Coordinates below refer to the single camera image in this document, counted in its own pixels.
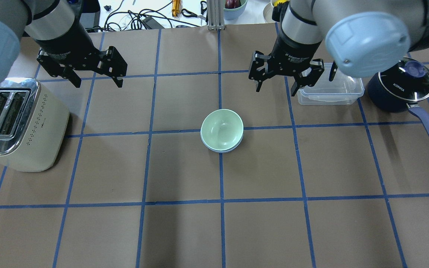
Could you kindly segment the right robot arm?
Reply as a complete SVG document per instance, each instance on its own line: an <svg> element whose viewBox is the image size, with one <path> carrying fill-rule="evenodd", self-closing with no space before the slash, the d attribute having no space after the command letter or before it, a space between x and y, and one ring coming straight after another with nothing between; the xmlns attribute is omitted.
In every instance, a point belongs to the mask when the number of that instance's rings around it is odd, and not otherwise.
<svg viewBox="0 0 429 268"><path fill-rule="evenodd" d="M394 66L408 52L429 48L429 0L289 0L273 5L280 23L271 53L255 51L249 79L261 89L276 75L293 77L291 95L324 71L314 55L324 42L335 66L363 78Z"/></svg>

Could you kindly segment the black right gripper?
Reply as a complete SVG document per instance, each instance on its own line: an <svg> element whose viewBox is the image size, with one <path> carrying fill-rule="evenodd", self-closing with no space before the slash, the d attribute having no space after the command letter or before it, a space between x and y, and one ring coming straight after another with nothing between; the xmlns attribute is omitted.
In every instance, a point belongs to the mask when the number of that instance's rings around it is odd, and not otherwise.
<svg viewBox="0 0 429 268"><path fill-rule="evenodd" d="M263 82L275 75L293 76L295 82L290 89L291 97L305 86L314 86L325 69L323 59L313 59L320 44L321 41L301 44L279 32L270 54L252 53L248 78L255 83L255 91L259 93Z"/></svg>

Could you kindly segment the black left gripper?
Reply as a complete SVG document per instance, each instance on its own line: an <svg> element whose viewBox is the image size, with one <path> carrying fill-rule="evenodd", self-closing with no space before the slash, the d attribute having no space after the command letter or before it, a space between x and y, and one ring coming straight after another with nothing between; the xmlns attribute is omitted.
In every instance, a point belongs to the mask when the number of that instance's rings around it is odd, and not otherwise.
<svg viewBox="0 0 429 268"><path fill-rule="evenodd" d="M95 71L110 77L118 88L124 83L128 64L114 46L99 51L80 22L73 25L60 37L50 40L36 39L44 52L39 52L37 61L51 77L62 77L80 88L82 80L74 71Z"/></svg>

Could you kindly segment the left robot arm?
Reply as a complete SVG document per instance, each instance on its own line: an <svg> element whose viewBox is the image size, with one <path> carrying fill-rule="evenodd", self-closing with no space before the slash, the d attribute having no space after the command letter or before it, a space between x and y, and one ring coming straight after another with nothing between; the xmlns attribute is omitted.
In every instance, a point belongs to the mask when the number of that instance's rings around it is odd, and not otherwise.
<svg viewBox="0 0 429 268"><path fill-rule="evenodd" d="M40 47L37 61L49 76L80 87L77 71L92 71L123 86L127 63L121 53L114 46L97 49L66 0L0 0L0 83L19 55L24 34Z"/></svg>

